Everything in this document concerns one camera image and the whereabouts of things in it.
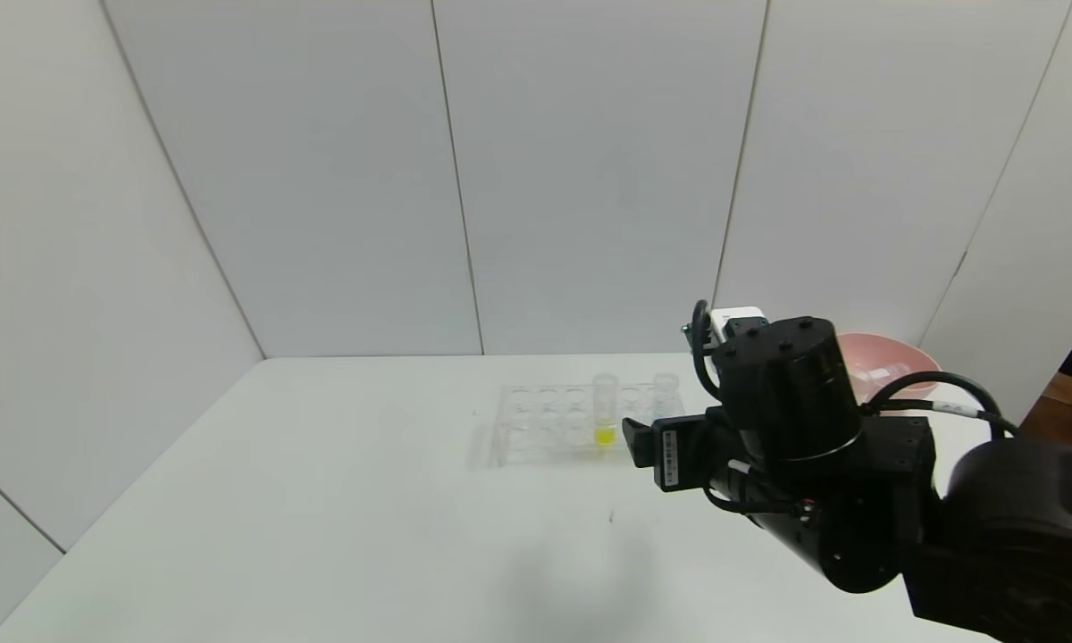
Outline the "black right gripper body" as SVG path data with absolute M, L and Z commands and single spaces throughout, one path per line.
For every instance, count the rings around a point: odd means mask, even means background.
M 748 460 L 740 432 L 728 427 L 720 406 L 700 415 L 659 419 L 651 431 L 654 479 L 662 492 L 702 489 L 732 461 Z

